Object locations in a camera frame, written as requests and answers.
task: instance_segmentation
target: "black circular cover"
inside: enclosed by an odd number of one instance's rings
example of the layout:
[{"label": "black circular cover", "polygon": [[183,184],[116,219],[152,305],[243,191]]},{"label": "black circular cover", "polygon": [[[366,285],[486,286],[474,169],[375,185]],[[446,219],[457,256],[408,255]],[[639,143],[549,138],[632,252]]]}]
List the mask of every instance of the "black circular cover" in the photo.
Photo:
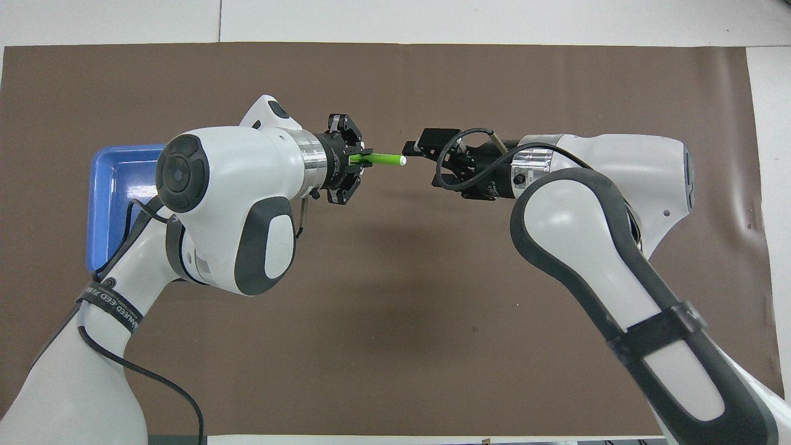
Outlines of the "black circular cover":
[{"label": "black circular cover", "polygon": [[209,186],[209,161],[194,135],[177,136],[157,160],[157,193],[162,203],[177,213],[198,206]]}]

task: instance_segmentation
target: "black strap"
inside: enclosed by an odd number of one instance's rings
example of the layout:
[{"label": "black strap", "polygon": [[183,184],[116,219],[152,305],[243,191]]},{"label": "black strap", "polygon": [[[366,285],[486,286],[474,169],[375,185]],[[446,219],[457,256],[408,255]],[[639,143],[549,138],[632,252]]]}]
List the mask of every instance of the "black strap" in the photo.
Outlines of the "black strap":
[{"label": "black strap", "polygon": [[112,315],[130,333],[134,333],[143,321],[143,314],[140,314],[129,300],[102,283],[89,283],[85,286],[85,290],[77,299],[77,302],[81,301],[89,302]]},{"label": "black strap", "polygon": [[631,326],[625,333],[608,340],[607,346],[626,366],[705,327],[706,322],[692,304],[682,302]]}]

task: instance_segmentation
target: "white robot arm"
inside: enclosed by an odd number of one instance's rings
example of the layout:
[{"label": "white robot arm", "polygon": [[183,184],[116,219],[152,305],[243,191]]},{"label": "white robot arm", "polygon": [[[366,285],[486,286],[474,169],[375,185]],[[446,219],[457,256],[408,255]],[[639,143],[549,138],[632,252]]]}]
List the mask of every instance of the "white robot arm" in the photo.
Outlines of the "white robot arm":
[{"label": "white robot arm", "polygon": [[118,251],[32,366],[0,421],[0,443],[147,443],[121,366],[134,367],[123,359],[129,338],[174,280],[259,295],[283,277],[295,249],[290,200],[326,189],[331,203],[345,204],[371,166],[349,116],[330,115],[328,127],[303,130],[262,96],[240,126],[188,131],[168,143],[157,162],[157,197],[141,204]]},{"label": "white robot arm", "polygon": [[[472,132],[493,142],[468,149],[461,137]],[[682,143],[644,135],[503,143],[486,129],[426,129],[404,154],[437,162],[434,184],[463,197],[518,198],[517,250],[576,297],[670,443],[791,444],[789,406],[716,346],[646,260],[694,204]],[[442,166],[453,174],[440,176]]]}]

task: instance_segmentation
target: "brown mat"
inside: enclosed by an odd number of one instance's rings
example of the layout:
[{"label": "brown mat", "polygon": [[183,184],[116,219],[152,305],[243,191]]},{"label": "brown mat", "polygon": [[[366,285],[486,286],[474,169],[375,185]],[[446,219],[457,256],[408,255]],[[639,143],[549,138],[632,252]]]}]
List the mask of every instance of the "brown mat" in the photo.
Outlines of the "brown mat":
[{"label": "brown mat", "polygon": [[[351,115],[400,152],[424,127],[684,141],[698,203],[653,257],[710,335],[782,392],[743,48],[163,44],[7,48],[0,92],[0,413],[88,280],[91,156],[237,124],[261,94],[305,128]],[[521,259],[512,201],[376,166],[346,207],[311,203],[293,267],[260,298],[170,285],[127,358],[200,402],[211,435],[657,434],[571,295]],[[152,434],[180,397],[130,376]]]}]

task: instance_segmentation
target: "green tube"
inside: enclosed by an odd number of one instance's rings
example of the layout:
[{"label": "green tube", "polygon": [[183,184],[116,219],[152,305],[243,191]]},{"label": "green tube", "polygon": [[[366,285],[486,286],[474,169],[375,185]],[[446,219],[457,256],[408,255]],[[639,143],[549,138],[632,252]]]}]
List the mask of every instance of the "green tube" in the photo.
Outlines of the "green tube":
[{"label": "green tube", "polygon": [[359,164],[360,162],[370,162],[372,164],[404,165],[407,163],[407,158],[401,156],[400,154],[384,153],[352,154],[349,156],[350,164]]}]

